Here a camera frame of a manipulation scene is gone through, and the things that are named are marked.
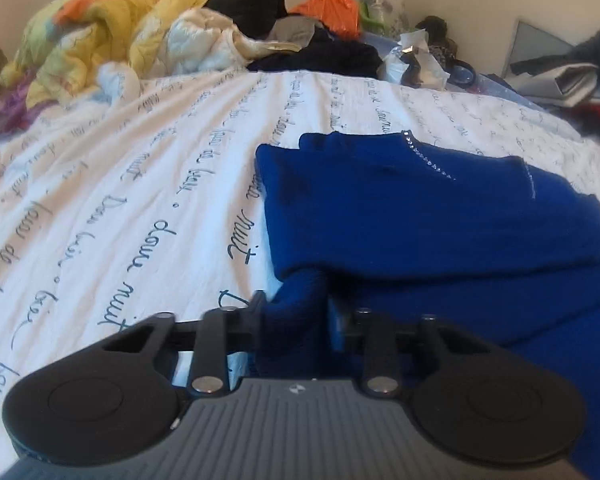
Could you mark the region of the blue knit sweater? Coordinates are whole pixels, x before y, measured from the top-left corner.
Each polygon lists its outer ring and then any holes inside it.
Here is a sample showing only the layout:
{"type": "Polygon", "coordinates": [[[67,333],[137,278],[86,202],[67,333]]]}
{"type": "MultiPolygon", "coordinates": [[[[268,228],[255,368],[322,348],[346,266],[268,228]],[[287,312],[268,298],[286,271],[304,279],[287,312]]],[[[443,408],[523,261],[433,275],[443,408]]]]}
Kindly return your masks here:
{"type": "Polygon", "coordinates": [[[280,289],[262,312],[260,374],[341,374],[334,307],[424,314],[562,375],[588,422],[573,454],[600,479],[600,202],[517,157],[409,132],[306,133],[256,165],[280,289]]]}

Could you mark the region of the clothes pile on right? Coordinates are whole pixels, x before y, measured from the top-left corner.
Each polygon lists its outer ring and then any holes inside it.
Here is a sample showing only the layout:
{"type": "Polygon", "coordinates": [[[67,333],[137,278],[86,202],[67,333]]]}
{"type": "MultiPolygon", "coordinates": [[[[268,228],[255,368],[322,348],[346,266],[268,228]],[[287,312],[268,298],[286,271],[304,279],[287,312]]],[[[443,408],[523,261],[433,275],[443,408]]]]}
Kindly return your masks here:
{"type": "Polygon", "coordinates": [[[510,70],[505,81],[518,94],[565,118],[582,136],[600,138],[600,30],[565,54],[519,61],[510,70]]]}

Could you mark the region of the white script-print bedspread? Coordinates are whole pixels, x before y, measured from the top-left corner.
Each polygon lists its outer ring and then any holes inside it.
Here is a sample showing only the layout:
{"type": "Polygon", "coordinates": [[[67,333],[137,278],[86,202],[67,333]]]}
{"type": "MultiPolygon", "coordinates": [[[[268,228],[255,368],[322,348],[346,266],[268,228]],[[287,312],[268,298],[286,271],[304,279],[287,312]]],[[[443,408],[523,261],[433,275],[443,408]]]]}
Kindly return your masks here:
{"type": "Polygon", "coordinates": [[[519,156],[600,201],[598,142],[494,96],[310,72],[141,81],[112,64],[102,78],[0,144],[0,475],[17,458],[1,410],[22,376],[155,312],[194,320],[276,291],[260,144],[408,130],[519,156]]]}

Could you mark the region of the white crumpled garment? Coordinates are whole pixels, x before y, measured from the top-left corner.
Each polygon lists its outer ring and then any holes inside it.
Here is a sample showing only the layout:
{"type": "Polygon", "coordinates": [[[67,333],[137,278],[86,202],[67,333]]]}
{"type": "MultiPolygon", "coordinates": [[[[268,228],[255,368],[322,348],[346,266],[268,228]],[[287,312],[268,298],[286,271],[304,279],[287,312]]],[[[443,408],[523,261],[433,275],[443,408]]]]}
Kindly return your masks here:
{"type": "Polygon", "coordinates": [[[143,18],[129,59],[100,66],[96,84],[108,101],[129,102],[140,95],[142,79],[241,70],[261,58],[300,50],[298,44],[251,39],[227,16],[196,8],[171,25],[155,16],[143,18]]]}

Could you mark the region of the dark navy garment pile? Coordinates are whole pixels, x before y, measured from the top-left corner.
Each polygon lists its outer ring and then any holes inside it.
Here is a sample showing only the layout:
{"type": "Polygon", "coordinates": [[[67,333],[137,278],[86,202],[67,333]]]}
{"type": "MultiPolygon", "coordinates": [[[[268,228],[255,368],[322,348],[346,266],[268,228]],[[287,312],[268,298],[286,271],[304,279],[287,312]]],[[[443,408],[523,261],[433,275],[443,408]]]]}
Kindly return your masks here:
{"type": "Polygon", "coordinates": [[[298,52],[279,52],[253,61],[250,72],[280,73],[307,70],[348,77],[376,78],[382,64],[377,50],[358,40],[337,39],[317,29],[309,44],[298,52]]]}

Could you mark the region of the purple patterned cloth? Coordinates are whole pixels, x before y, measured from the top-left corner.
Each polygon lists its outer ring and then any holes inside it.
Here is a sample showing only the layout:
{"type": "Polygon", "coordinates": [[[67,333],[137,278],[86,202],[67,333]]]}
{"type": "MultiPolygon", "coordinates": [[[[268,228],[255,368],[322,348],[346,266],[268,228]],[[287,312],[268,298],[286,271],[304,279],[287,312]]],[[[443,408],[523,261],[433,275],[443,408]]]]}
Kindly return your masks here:
{"type": "Polygon", "coordinates": [[[55,101],[44,101],[27,108],[26,99],[35,72],[29,72],[14,88],[0,92],[0,142],[30,128],[38,116],[55,101]]]}

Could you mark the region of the grey folded garment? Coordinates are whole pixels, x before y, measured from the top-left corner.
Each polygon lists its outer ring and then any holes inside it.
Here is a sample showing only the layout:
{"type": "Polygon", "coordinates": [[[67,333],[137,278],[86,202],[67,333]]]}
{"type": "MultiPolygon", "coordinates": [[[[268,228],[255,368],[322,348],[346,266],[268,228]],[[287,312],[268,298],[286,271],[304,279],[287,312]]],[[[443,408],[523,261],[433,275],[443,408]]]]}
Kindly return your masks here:
{"type": "Polygon", "coordinates": [[[301,14],[288,15],[275,22],[266,40],[288,42],[305,48],[310,44],[315,33],[323,29],[323,23],[316,18],[301,14]]]}

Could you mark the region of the black blue-rimmed bowl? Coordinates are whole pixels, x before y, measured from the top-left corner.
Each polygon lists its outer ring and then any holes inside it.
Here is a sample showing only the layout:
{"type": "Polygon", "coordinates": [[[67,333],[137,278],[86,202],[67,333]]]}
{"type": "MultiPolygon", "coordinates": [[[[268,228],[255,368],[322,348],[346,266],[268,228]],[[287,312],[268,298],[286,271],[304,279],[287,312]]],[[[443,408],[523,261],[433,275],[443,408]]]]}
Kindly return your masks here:
{"type": "Polygon", "coordinates": [[[472,87],[477,80],[477,72],[468,63],[452,58],[446,66],[449,72],[448,83],[458,88],[468,89],[472,87]]]}

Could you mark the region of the silver crumpled plastic bag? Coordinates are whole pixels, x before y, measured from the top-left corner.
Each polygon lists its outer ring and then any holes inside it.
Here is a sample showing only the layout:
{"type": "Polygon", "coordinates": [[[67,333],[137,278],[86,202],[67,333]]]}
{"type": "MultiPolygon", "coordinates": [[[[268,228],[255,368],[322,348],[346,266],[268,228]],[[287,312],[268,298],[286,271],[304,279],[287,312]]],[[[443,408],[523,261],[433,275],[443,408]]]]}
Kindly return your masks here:
{"type": "Polygon", "coordinates": [[[430,52],[428,32],[423,29],[402,34],[379,70],[381,80],[414,89],[443,91],[449,76],[430,52]]]}

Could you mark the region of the yellow orange comforter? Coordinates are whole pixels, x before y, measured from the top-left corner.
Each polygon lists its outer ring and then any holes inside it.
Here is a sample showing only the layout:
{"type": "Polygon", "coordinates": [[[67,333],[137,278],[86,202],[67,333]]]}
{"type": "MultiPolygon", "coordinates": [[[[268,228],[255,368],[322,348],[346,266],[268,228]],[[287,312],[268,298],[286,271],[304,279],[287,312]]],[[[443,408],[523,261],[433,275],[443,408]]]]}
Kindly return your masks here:
{"type": "Polygon", "coordinates": [[[99,67],[130,66],[144,76],[160,44],[185,11],[208,0],[54,0],[23,29],[0,86],[14,88],[32,74],[26,107],[46,101],[65,104],[96,84],[99,67]]]}

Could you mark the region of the orange plastic bag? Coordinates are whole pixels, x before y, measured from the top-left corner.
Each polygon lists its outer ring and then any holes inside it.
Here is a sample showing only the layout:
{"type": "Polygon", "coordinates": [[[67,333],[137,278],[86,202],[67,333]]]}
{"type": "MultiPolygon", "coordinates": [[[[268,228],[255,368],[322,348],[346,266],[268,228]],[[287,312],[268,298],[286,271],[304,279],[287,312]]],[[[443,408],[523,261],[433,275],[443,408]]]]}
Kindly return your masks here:
{"type": "Polygon", "coordinates": [[[306,0],[294,6],[290,13],[316,18],[342,39],[357,40],[360,36],[358,3],[355,0],[306,0]]]}

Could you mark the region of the dark brown plush toy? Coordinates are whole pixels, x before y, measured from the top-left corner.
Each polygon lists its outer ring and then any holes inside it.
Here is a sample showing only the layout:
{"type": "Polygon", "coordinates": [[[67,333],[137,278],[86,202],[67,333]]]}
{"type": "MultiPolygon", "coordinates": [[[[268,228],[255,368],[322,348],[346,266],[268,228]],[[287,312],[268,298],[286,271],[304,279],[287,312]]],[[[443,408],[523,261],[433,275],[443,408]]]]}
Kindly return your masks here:
{"type": "Polygon", "coordinates": [[[457,44],[448,36],[448,24],[443,18],[428,15],[416,24],[416,28],[427,33],[427,44],[432,54],[444,58],[456,57],[457,44]]]}

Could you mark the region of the floral grey pillow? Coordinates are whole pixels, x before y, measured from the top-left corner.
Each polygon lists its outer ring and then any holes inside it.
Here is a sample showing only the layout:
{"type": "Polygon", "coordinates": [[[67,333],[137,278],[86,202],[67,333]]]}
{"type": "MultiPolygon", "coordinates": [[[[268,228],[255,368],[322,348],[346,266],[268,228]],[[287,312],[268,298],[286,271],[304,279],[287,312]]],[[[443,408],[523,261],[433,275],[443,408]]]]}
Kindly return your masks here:
{"type": "Polygon", "coordinates": [[[404,0],[365,0],[370,18],[377,23],[374,34],[399,39],[410,29],[404,0]]]}

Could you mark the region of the grey framed wall panel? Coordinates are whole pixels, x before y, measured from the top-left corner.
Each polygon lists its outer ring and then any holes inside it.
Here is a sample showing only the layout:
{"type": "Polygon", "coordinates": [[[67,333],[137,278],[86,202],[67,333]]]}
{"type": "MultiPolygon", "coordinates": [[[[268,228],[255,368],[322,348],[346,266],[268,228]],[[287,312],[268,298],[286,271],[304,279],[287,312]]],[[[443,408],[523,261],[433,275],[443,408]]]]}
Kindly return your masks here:
{"type": "Polygon", "coordinates": [[[572,44],[562,38],[518,18],[501,76],[506,78],[512,73],[510,66],[513,63],[544,55],[565,54],[571,48],[572,44]]]}

